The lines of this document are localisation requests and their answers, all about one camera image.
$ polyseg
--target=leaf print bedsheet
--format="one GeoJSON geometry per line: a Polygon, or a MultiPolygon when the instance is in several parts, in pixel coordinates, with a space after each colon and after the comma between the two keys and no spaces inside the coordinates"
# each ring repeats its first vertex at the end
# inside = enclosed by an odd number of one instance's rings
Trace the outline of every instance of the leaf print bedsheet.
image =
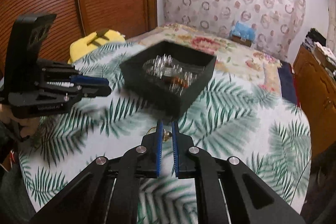
{"type": "MultiPolygon", "coordinates": [[[[164,114],[123,88],[119,64],[142,45],[108,43],[75,63],[85,75],[106,77],[112,93],[83,98],[70,113],[42,119],[20,147],[24,183],[40,210],[97,156],[122,156],[141,143],[164,114]]],[[[257,85],[215,70],[178,121],[181,133],[213,156],[239,157],[297,212],[310,173],[310,130],[300,108],[257,85]]],[[[162,175],[142,179],[138,223],[197,223],[194,181],[172,175],[171,141],[163,143],[162,175]]]]}

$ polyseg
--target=open black box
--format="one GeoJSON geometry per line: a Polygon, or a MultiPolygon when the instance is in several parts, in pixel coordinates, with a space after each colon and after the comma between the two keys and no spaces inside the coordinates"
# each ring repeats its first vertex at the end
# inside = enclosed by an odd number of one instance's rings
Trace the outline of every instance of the open black box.
{"type": "Polygon", "coordinates": [[[160,109],[166,110],[166,113],[173,118],[178,118],[187,111],[208,84],[212,78],[215,63],[216,56],[173,42],[161,41],[121,63],[120,68],[127,88],[135,91],[149,102],[153,102],[160,109]],[[146,74],[142,68],[146,61],[164,54],[171,55],[172,58],[182,63],[204,67],[204,71],[181,96],[155,85],[152,82],[152,76],[146,74]]]}

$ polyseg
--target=metal screw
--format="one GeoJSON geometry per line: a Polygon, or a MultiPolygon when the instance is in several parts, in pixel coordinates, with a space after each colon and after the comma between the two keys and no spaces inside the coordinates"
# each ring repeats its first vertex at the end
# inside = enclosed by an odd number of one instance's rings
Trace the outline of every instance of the metal screw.
{"type": "Polygon", "coordinates": [[[106,158],[105,157],[99,157],[96,159],[96,164],[98,165],[103,165],[106,163],[106,158]]]}
{"type": "Polygon", "coordinates": [[[63,99],[64,99],[65,102],[69,101],[70,98],[69,98],[69,96],[68,96],[67,93],[66,93],[66,95],[63,97],[63,99]]]}
{"type": "Polygon", "coordinates": [[[233,164],[233,165],[237,165],[239,163],[239,159],[236,157],[231,157],[229,158],[229,163],[233,164]]]}
{"type": "Polygon", "coordinates": [[[196,146],[192,146],[192,147],[189,148],[189,152],[191,154],[197,154],[199,151],[200,151],[199,148],[196,147],[196,146]]]}
{"type": "Polygon", "coordinates": [[[138,153],[145,153],[146,150],[147,150],[147,148],[144,147],[144,146],[138,146],[138,147],[136,148],[136,151],[137,151],[138,153]]]}

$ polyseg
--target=floral blanket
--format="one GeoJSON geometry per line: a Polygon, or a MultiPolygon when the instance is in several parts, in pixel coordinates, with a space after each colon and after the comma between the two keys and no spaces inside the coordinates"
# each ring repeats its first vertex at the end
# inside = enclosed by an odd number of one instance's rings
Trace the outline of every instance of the floral blanket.
{"type": "MultiPolygon", "coordinates": [[[[232,52],[236,49],[229,41],[218,43],[232,52]]],[[[76,69],[84,75],[109,80],[111,95],[83,98],[70,113],[45,118],[36,135],[20,145],[23,180],[36,211],[96,157],[122,156],[164,117],[154,105],[124,88],[119,64],[143,49],[139,44],[107,43],[77,60],[76,69]]],[[[232,62],[238,60],[232,56],[232,62]]],[[[178,124],[195,145],[213,156],[240,158],[301,211],[311,145],[307,118],[296,105],[252,81],[215,70],[178,124]]],[[[172,167],[172,142],[168,141],[163,143],[160,178],[141,180],[138,224],[197,223],[194,181],[176,179],[172,167]]]]}
{"type": "Polygon", "coordinates": [[[216,69],[250,81],[267,91],[281,95],[278,59],[182,24],[169,24],[141,36],[129,39],[146,47],[170,40],[217,56],[216,69]]]}

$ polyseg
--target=yellow plush toy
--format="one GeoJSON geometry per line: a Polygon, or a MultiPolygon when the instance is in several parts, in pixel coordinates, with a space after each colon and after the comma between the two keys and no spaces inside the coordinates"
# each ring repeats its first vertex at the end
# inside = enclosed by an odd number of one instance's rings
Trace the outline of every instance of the yellow plush toy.
{"type": "Polygon", "coordinates": [[[117,31],[104,29],[78,39],[70,45],[70,59],[68,64],[75,62],[77,59],[107,42],[125,42],[125,37],[117,31]]]}

